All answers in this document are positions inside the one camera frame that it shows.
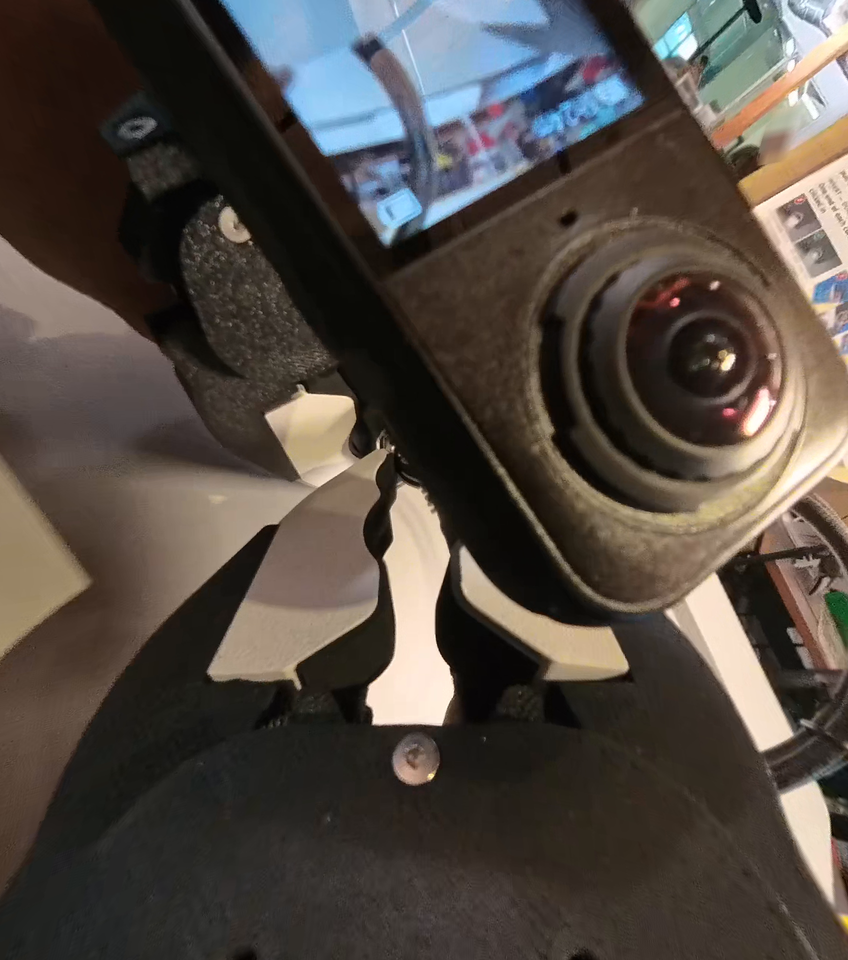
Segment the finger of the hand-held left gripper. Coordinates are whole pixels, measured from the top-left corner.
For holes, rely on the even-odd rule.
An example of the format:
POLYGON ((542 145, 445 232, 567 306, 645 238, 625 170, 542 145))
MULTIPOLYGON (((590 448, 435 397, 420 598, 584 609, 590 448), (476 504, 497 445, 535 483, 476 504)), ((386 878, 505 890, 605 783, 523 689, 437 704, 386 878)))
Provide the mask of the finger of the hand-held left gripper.
POLYGON ((355 461, 349 442, 357 410, 349 395, 299 387, 265 420, 304 484, 325 484, 355 461))

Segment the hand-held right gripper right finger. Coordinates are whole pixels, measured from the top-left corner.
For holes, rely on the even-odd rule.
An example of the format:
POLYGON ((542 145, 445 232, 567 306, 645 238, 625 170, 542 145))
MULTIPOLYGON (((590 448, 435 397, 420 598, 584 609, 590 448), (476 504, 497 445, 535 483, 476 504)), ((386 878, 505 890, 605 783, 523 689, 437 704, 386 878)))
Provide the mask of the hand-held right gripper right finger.
POLYGON ((617 679, 629 662, 609 627, 570 625, 519 605, 456 548, 452 585, 460 605, 534 661, 541 679, 617 679))

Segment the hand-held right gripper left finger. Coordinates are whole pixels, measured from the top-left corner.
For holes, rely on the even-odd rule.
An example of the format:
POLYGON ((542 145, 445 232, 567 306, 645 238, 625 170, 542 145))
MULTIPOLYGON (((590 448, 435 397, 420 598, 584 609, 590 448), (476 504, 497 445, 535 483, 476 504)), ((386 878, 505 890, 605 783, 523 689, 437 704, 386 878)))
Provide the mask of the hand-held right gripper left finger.
POLYGON ((214 682, 323 687, 305 664, 364 625, 378 606, 381 562, 366 524, 393 457, 377 450, 314 488, 277 525, 210 663, 214 682))

